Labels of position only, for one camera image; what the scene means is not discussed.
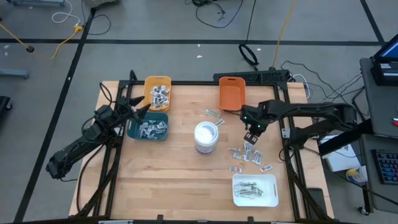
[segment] white cable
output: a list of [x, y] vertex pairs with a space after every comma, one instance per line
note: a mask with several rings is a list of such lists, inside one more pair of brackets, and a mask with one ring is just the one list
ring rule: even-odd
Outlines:
[[310, 87], [309, 87], [309, 85], [308, 85], [308, 83], [307, 83], [307, 80], [306, 80], [306, 79], [304, 78], [304, 76], [301, 75], [301, 74], [296, 74], [296, 75], [293, 76], [293, 78], [296, 77], [296, 76], [300, 76], [300, 77], [304, 80], [304, 83], [305, 83], [305, 85], [307, 86], [307, 93], [308, 93], [307, 99], [309, 99], [310, 96], [311, 96], [311, 92], [310, 92]]
[[[70, 2], [69, 2], [68, 0], [65, 0], [65, 1], [70, 5], [70, 12], [69, 12], [69, 13], [66, 13], [66, 12], [56, 12], [56, 13], [52, 14], [51, 20], [52, 20], [54, 23], [62, 23], [62, 22], [65, 22], [66, 19], [68, 19], [68, 17], [72, 16], [72, 17], [74, 17], [74, 18], [76, 18], [76, 19], [79, 20], [79, 21], [76, 23], [76, 26], [78, 26], [78, 25], [80, 24], [80, 18], [71, 14], [72, 11], [73, 11], [72, 4], [70, 4]], [[67, 16], [66, 16], [64, 19], [62, 19], [61, 21], [55, 21], [55, 20], [54, 20], [54, 16], [55, 16], [55, 15], [58, 15], [58, 14], [67, 15]]]

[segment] teal bin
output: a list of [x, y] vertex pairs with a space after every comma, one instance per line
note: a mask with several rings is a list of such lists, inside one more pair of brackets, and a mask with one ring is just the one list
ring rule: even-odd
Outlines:
[[156, 134], [157, 139], [148, 139], [146, 137], [139, 137], [140, 130], [139, 130], [139, 124], [135, 122], [134, 119], [130, 119], [131, 125], [129, 126], [129, 129], [127, 130], [127, 135], [130, 138], [137, 139], [137, 140], [150, 140], [150, 141], [164, 141], [166, 140], [167, 133], [169, 131], [169, 117], [165, 113], [159, 113], [159, 112], [147, 112], [145, 114], [144, 119], [142, 120], [143, 123], [147, 122], [149, 123], [149, 120], [154, 120], [156, 121], [156, 124], [159, 124], [161, 121], [164, 121], [167, 125], [167, 129], [165, 132], [161, 134]]

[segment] wooden table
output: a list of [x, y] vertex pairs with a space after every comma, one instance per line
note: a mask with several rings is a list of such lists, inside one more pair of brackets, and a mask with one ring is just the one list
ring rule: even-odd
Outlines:
[[[118, 82], [104, 84], [116, 96]], [[288, 83], [288, 86], [292, 103], [307, 102], [302, 83]], [[134, 85], [132, 96], [141, 96], [143, 88], [143, 85]], [[228, 147], [243, 146], [246, 131], [243, 122], [236, 115], [219, 110], [218, 91], [218, 86], [173, 85], [170, 110], [167, 112], [169, 135], [166, 141], [136, 141], [125, 134], [111, 211], [112, 219], [155, 220], [157, 215], [163, 215], [165, 220], [245, 221], [252, 216], [255, 221], [294, 221], [286, 167], [278, 158], [282, 149], [278, 122], [270, 124], [255, 145], [264, 154], [262, 164], [274, 166], [267, 174], [274, 174], [277, 179], [278, 206], [237, 207], [233, 203], [231, 178], [234, 173], [228, 171], [228, 167], [242, 167], [243, 174], [261, 172], [259, 166], [253, 162], [233, 159], [233, 152], [228, 150]], [[247, 105], [257, 106], [260, 101], [271, 99], [274, 99], [273, 87], [246, 87]], [[108, 102], [100, 93], [96, 108], [105, 104]], [[213, 116], [205, 114], [206, 109], [221, 113], [226, 121], [220, 126], [219, 142], [216, 151], [210, 156], [197, 153], [193, 146], [195, 126], [202, 121], [216, 121]], [[294, 118], [294, 121], [298, 127], [312, 123], [310, 118]], [[305, 146], [318, 150], [314, 140], [309, 140]], [[319, 156], [304, 150], [300, 153], [307, 187], [323, 189], [327, 213], [333, 217]], [[83, 174], [81, 207], [97, 188], [103, 156], [104, 150], [90, 161]], [[296, 192], [300, 216], [305, 217], [298, 188]], [[107, 196], [105, 191], [100, 214], [104, 213]], [[75, 193], [70, 214], [76, 212]]]

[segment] white container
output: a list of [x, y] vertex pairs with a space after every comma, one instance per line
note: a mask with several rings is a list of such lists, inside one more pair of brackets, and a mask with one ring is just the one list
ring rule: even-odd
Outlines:
[[346, 177], [348, 180], [356, 184], [367, 182], [368, 173], [366, 172], [366, 166], [361, 166], [347, 170]]
[[201, 122], [193, 133], [195, 148], [200, 154], [209, 155], [215, 149], [218, 142], [218, 127], [209, 121]]
[[[254, 199], [238, 197], [234, 194], [234, 188], [240, 182], [255, 182], [257, 188], [264, 193], [262, 197]], [[276, 178], [273, 174], [235, 174], [232, 177], [232, 195], [236, 206], [239, 207], [276, 207], [279, 204]]]

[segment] gray floor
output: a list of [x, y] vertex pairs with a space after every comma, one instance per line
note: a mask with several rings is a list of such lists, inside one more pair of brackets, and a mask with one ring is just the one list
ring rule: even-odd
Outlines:
[[[70, 0], [74, 15], [81, 15], [80, 1]], [[220, 1], [231, 17], [240, 1]], [[244, 39], [248, 28], [253, 0], [245, 0], [235, 21], [225, 29], [214, 29], [199, 23], [195, 7], [184, 5], [183, 0], [122, 0], [117, 6], [102, 7], [96, 13], [106, 14], [112, 20], [112, 29], [104, 35], [89, 35], [89, 39]], [[280, 28], [290, 6], [289, 0], [257, 1], [252, 21], [251, 40], [277, 40]], [[370, 10], [385, 40], [396, 33], [398, 27], [394, 9], [395, 0], [367, 0]], [[3, 24], [18, 37], [25, 39], [66, 39], [76, 19], [69, 18], [54, 24], [51, 15], [68, 11], [51, 6], [30, 4], [14, 7], [0, 3]], [[84, 8], [86, 17], [89, 10]], [[200, 9], [206, 21], [218, 19], [216, 9]], [[101, 32], [108, 22], [95, 19], [90, 32]], [[9, 36], [0, 30], [0, 38]], [[285, 30], [284, 40], [377, 41], [359, 0], [300, 0]], [[56, 44], [33, 44], [37, 52], [52, 55]], [[42, 60], [28, 54], [19, 44], [0, 43], [0, 67], [26, 69], [28, 80], [0, 78], [0, 95], [7, 95], [14, 103], [0, 129], [0, 223], [12, 222], [25, 191], [27, 181], [40, 151], [66, 74], [70, 68], [77, 44], [64, 45], [55, 60]], [[260, 70], [271, 65], [275, 45], [253, 45], [260, 61]], [[276, 66], [283, 61], [304, 63], [317, 71], [334, 88], [359, 74], [359, 60], [369, 57], [379, 47], [302, 46], [282, 45]], [[285, 64], [293, 74], [302, 74], [308, 82], [326, 85], [312, 73], [297, 65]], [[140, 80], [151, 75], [168, 75], [173, 80], [211, 80], [214, 73], [251, 71], [242, 59], [237, 45], [117, 45], [86, 44], [83, 48], [75, 76], [63, 106], [46, 160], [57, 150], [80, 135], [82, 122], [92, 115], [98, 97], [98, 83], [103, 80], [127, 79], [133, 69]], [[349, 90], [363, 85], [359, 80]], [[310, 85], [310, 102], [324, 99], [320, 88]], [[358, 104], [367, 112], [366, 97], [358, 97]], [[79, 164], [67, 178], [77, 176]], [[398, 215], [376, 211], [364, 217], [356, 211], [363, 205], [362, 191], [325, 173], [335, 217], [357, 223], [395, 223]], [[26, 212], [25, 221], [64, 218], [68, 215], [75, 183], [62, 183], [41, 172]]]

